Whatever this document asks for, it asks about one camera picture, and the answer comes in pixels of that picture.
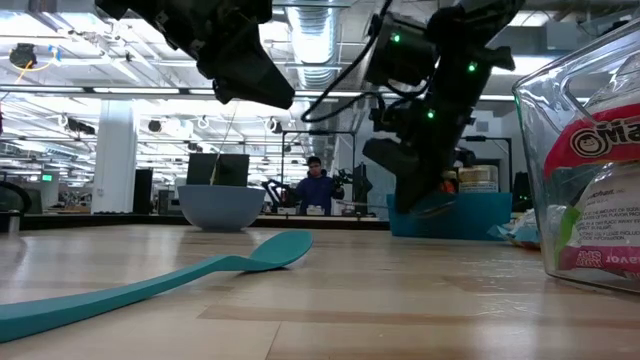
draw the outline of ceiling pipe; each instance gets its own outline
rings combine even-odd
[[[34,141],[34,142],[43,142],[43,143],[97,143],[98,138],[96,137],[80,137],[80,138],[69,138],[69,137],[38,137],[38,136],[3,136],[0,138],[0,142],[7,141]],[[248,145],[248,146],[279,146],[282,145],[281,140],[273,140],[273,141],[264,141],[264,140],[227,140],[226,142],[222,140],[193,140],[193,139],[157,139],[157,138],[138,138],[138,143],[144,144],[178,144],[178,145],[188,145],[188,144],[211,144],[211,145],[228,145],[228,146],[238,146],[238,145]]]
[[[338,29],[340,10],[323,7],[287,7],[285,13],[290,24],[290,39],[297,67],[299,87],[301,89],[325,89],[337,77],[338,66]],[[317,114],[326,114],[334,104],[323,104],[317,108]],[[338,119],[323,123],[314,123],[308,130],[336,130]],[[327,139],[311,138],[310,147],[319,156],[327,168],[331,167],[335,136]]]

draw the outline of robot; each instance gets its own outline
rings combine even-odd
[[[377,100],[371,112],[374,131],[400,139],[371,139],[363,154],[395,174],[396,210],[408,213],[439,188],[444,169],[460,157],[457,144],[480,99],[493,67],[514,70],[508,47],[488,49],[524,5],[524,0],[460,0],[439,9],[427,23],[389,12],[386,0],[373,17],[369,42],[302,115],[319,122],[338,115],[365,97]],[[222,103],[238,98],[287,109],[295,91],[260,46],[258,24],[271,19],[270,0],[96,0],[120,19],[128,9],[164,34],[167,42],[197,60],[200,73],[213,80]],[[310,118],[328,93],[373,49],[365,80],[386,86],[401,99],[387,105],[374,91],[344,107]],[[405,92],[391,81],[421,86]]]

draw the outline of person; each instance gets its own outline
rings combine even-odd
[[[312,156],[307,160],[309,172],[307,178],[300,181],[296,187],[296,194],[302,200],[300,213],[307,215],[309,205],[321,206],[324,215],[331,215],[331,198],[344,199],[344,189],[336,187],[333,179],[327,176],[322,168],[320,158]]]

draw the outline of teal bin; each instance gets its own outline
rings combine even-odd
[[[418,215],[454,201],[451,208],[434,216]],[[487,231],[511,221],[510,193],[435,193],[420,201],[411,214],[395,212],[395,196],[387,195],[389,223],[393,236],[460,240],[498,240]]]

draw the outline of red label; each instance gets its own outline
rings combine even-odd
[[[544,174],[558,168],[640,159],[640,104],[605,110],[567,125],[551,148]]]
[[[571,270],[575,268],[640,273],[640,247],[567,246],[560,253],[558,270]]]

